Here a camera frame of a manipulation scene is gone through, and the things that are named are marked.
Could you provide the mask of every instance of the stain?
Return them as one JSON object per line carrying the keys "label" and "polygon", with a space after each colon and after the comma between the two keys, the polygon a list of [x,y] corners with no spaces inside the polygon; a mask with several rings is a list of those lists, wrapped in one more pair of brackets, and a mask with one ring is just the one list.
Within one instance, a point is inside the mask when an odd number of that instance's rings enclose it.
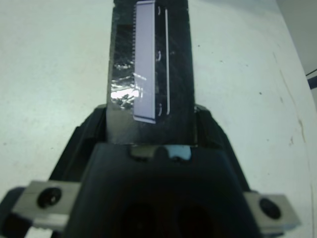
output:
{"label": "stain", "polygon": [[[275,59],[276,64],[278,64],[277,58],[276,58],[276,55],[275,55],[274,52],[273,52],[273,56],[274,56],[274,59]],[[304,143],[306,143],[306,138],[305,138],[305,134],[304,134],[304,125],[303,125],[302,120],[301,120],[300,117],[299,117],[299,113],[298,113],[298,111],[297,111],[297,106],[296,106],[295,100],[294,100],[294,98],[293,98],[293,95],[292,95],[292,93],[291,93],[291,91],[290,91],[290,89],[289,89],[287,83],[286,83],[284,74],[283,74],[283,72],[282,72],[281,69],[279,69],[279,73],[280,73],[280,75],[281,75],[281,78],[283,79],[283,83],[284,83],[284,85],[285,85],[285,87],[286,87],[286,89],[287,89],[287,92],[288,92],[289,96],[290,96],[291,99],[292,99],[292,102],[293,102],[293,105],[294,105],[294,108],[295,108],[295,111],[296,111],[296,115],[297,115],[297,120],[298,120],[299,126],[301,127],[302,138],[303,138]]]}
{"label": "stain", "polygon": [[289,142],[289,144],[288,144],[288,145],[289,145],[289,146],[294,145],[293,137],[291,137],[291,140],[290,140],[290,142]]}
{"label": "stain", "polygon": [[302,120],[300,120],[299,118],[298,118],[298,124],[301,127],[303,141],[306,143],[306,138],[305,138],[305,134],[304,134],[304,125],[303,125]]}
{"label": "stain", "polygon": [[274,59],[275,59],[276,64],[278,64],[277,58],[276,58],[276,55],[275,55],[275,52],[273,52],[273,56],[274,56]]}

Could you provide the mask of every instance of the screw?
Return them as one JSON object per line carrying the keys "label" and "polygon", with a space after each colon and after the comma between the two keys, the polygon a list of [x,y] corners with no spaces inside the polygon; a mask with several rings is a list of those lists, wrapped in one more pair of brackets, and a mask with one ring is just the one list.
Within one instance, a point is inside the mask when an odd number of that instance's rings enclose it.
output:
{"label": "screw", "polygon": [[38,206],[48,208],[56,205],[61,199],[61,194],[61,189],[58,187],[44,189],[38,197]]}
{"label": "screw", "polygon": [[260,200],[260,207],[262,211],[272,219],[279,219],[281,217],[281,211],[278,206],[267,198]]}

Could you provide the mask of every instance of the white table surface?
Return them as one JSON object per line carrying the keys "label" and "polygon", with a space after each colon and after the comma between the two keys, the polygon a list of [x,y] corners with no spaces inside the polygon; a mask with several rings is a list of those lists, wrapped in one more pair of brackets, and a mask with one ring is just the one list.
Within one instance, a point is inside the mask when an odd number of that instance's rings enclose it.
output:
{"label": "white table surface", "polygon": [[[46,180],[75,126],[106,101],[111,0],[0,0],[0,196]],[[196,103],[252,189],[284,193],[317,234],[317,113],[274,0],[189,0]]]}

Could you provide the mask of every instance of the cable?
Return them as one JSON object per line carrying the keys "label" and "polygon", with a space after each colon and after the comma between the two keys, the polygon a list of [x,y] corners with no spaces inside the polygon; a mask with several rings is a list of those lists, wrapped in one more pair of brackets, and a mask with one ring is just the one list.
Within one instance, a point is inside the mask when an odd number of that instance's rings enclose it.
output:
{"label": "cable", "polygon": [[317,71],[317,69],[315,69],[315,70],[313,70],[312,72],[306,74],[306,76],[308,76],[308,75],[310,75],[310,74],[312,74],[312,73],[314,73],[314,72],[316,72],[316,71]]}

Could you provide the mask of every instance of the black object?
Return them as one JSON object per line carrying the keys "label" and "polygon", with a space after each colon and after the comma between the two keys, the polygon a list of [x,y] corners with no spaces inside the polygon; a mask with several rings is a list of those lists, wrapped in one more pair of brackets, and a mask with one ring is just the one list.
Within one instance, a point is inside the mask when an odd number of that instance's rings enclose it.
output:
{"label": "black object", "polygon": [[[52,237],[260,237],[243,197],[247,181],[208,110],[197,106],[190,161],[172,160],[162,147],[138,160],[131,146],[108,144],[105,115],[99,106],[75,129],[51,175],[82,183],[64,234]],[[7,221],[21,234],[31,225],[9,214],[17,199],[7,206],[9,219],[0,220],[6,237],[23,237],[11,236]]]}
{"label": "black object", "polygon": [[6,238],[23,238],[31,227],[29,221],[11,214],[15,203],[23,193],[23,187],[10,190],[0,204],[0,236]]}
{"label": "black object", "polygon": [[311,89],[317,88],[317,76],[308,79],[308,84]]}

